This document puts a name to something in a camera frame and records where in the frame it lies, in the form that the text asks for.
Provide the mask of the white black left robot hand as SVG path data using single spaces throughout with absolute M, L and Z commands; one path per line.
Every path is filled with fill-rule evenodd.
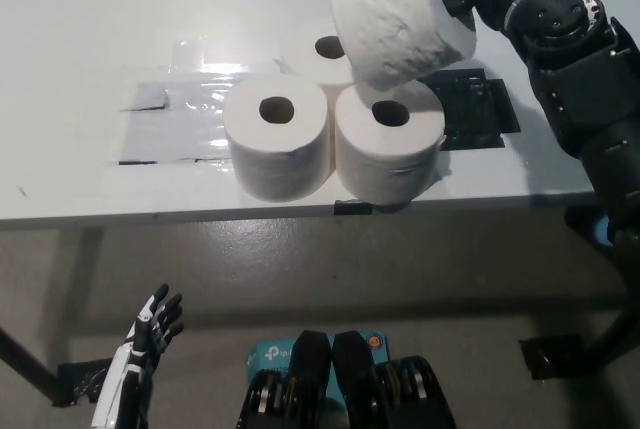
M 92 417 L 93 428 L 149 426 L 153 377 L 171 341 L 182 332 L 182 295 L 161 285 L 146 301 L 107 371 Z

